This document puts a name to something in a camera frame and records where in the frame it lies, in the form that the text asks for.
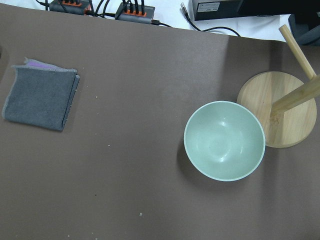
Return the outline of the mint green bowl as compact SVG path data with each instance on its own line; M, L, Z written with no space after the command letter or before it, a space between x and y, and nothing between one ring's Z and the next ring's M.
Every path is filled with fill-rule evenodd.
M188 119L184 149L203 175L223 182L243 179L263 160L266 137L258 118L230 101L214 101L198 108Z

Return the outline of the right orange black usb hub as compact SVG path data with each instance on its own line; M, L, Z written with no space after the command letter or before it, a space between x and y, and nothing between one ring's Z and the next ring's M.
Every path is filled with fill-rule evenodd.
M135 6L133 6L133 10L130 11L130 6L127 6L127 11L124 11L123 3L119 5L115 13L115 19L126 22L133 23L141 23L141 24L151 24L155 14L155 7L153 6L145 6L144 14L141 11L141 6L138 5L139 12L137 13Z

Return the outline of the orange black usb hub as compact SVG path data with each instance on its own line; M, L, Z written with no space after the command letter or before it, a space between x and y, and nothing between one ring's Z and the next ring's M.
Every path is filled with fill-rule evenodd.
M89 0L53 0L49 4L49 10L83 16L92 8Z
M133 10L130 11L130 6L127 6L127 11L124 11L123 3L119 5L115 13L115 19L126 22L133 23L141 23L141 24L151 24L155 14L155 7L153 6L145 6L144 14L141 11L141 6L138 5L139 12L137 13L135 6L133 6Z

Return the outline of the black power adapter box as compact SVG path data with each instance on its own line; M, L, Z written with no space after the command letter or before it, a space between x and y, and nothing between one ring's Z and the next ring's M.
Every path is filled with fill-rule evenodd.
M192 0L195 21L240 17L242 0Z

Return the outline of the folded grey cloth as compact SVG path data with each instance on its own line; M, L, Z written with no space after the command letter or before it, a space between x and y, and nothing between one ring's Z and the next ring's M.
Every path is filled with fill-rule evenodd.
M77 70L35 59L26 59L13 69L15 79L5 99L2 117L61 132L80 81Z

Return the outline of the wooden mug tree stand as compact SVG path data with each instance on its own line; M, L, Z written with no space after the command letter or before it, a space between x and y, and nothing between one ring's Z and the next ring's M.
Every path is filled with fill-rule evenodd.
M317 120L315 98L320 95L316 74L286 25L279 28L309 81L281 72L267 71L251 77L240 89L237 103L250 110L261 123L268 147L288 148L312 132Z

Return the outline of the left orange black usb hub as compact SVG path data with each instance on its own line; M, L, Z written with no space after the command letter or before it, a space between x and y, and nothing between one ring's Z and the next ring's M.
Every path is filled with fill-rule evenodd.
M83 16L92 8L89 0L53 0L49 4L49 10Z

